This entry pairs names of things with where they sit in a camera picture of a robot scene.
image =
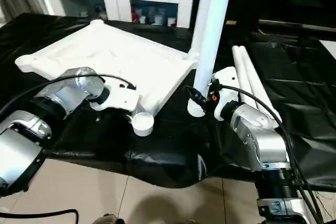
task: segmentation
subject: black tablecloth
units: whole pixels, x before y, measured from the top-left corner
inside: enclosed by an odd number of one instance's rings
[[[14,63],[17,57],[36,52],[89,22],[23,14],[1,28],[0,106],[44,81],[34,73],[20,72]],[[183,28],[106,23],[184,52],[192,40],[192,34]],[[296,157],[308,181],[315,189],[331,190],[336,186],[336,61],[317,40],[241,36],[235,28],[226,30],[215,70],[233,66],[232,45],[247,46],[294,140]],[[244,147],[228,125],[212,115],[198,119],[188,114],[183,86],[192,85],[194,76],[192,71],[155,117],[150,136],[136,136],[118,111],[92,111],[84,103],[60,125],[49,157],[129,174],[164,187],[185,187],[210,176],[252,180]]]

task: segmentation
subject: tiled floor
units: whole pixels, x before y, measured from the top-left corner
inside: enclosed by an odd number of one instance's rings
[[[210,178],[184,189],[167,189],[136,178],[59,161],[46,161],[26,193],[0,199],[0,211],[32,214],[76,208],[80,224],[115,214],[127,224],[175,224],[193,219],[202,224],[260,223],[254,185]],[[321,193],[334,218],[334,195]],[[0,219],[5,224],[73,224],[73,214],[48,219]]]

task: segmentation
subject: glass cabinet door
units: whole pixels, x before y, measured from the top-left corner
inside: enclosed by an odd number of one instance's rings
[[[66,16],[107,19],[104,0],[61,0]]]
[[[178,4],[144,0],[130,0],[130,4],[132,22],[176,27]]]

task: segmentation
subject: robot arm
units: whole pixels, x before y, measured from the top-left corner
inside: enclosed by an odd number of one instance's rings
[[[88,67],[69,69],[61,77],[95,74]],[[95,110],[134,111],[139,95],[131,89],[113,89],[101,77],[78,77],[45,86],[22,110],[0,123],[0,197],[28,189],[44,161],[43,148],[59,122],[84,100]]]
[[[208,98],[193,88],[189,88],[189,94],[205,112],[214,111],[217,120],[229,123],[245,146],[258,191],[259,214],[266,219],[264,223],[314,223],[293,184],[286,145],[274,129],[275,120],[239,102],[237,91],[222,89],[221,85],[239,88],[234,67],[213,75]]]

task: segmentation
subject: white tube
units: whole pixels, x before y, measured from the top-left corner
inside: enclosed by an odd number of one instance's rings
[[[235,67],[238,75],[238,82],[239,86],[241,89],[243,89],[246,92],[249,92],[250,94],[252,93],[252,89],[250,86],[250,82],[247,77],[247,72],[245,69],[245,65],[243,62],[243,57],[241,50],[238,46],[233,46],[232,47],[232,54],[233,54],[233,60],[235,62]],[[253,100],[251,97],[248,97],[244,94],[240,94],[241,100],[245,102],[246,104],[250,105],[253,108],[257,108],[257,104],[255,100]]]
[[[226,9],[229,0],[208,0],[209,9],[207,11],[204,34],[201,44],[201,55],[197,66],[194,88],[204,97],[208,96],[208,84],[214,70],[218,45],[221,39]],[[188,103],[188,111],[192,116],[203,116],[203,110],[193,101]]]
[[[194,63],[197,63],[200,58],[199,56],[201,54],[201,44],[203,39],[206,16],[209,10],[209,3],[209,0],[199,0],[193,41],[189,51],[190,59]]]
[[[257,98],[261,99],[267,106],[269,106],[270,109],[272,109],[273,112],[277,115],[277,117],[279,117],[280,120],[281,120],[281,117],[280,117],[278,111],[276,111],[274,109],[271,101],[269,100],[269,97],[266,93],[266,90],[265,90],[265,88],[264,88],[264,86],[263,86],[263,84],[262,84],[262,82],[259,78],[259,75],[258,75],[256,69],[253,66],[253,63],[250,59],[250,56],[248,55],[248,52],[247,52],[246,48],[244,46],[240,46],[239,49],[240,49],[241,55],[243,57],[243,62],[244,62],[245,69],[246,69],[246,72],[247,72],[247,76],[248,76],[248,79],[249,79],[249,82],[250,82],[250,85],[251,85],[251,88],[252,88],[253,95],[256,96]],[[261,106],[259,103],[257,103],[257,106],[258,106],[258,109],[261,112],[264,112],[265,114],[267,114],[268,116],[273,118],[273,116],[271,116],[270,113],[263,106]]]

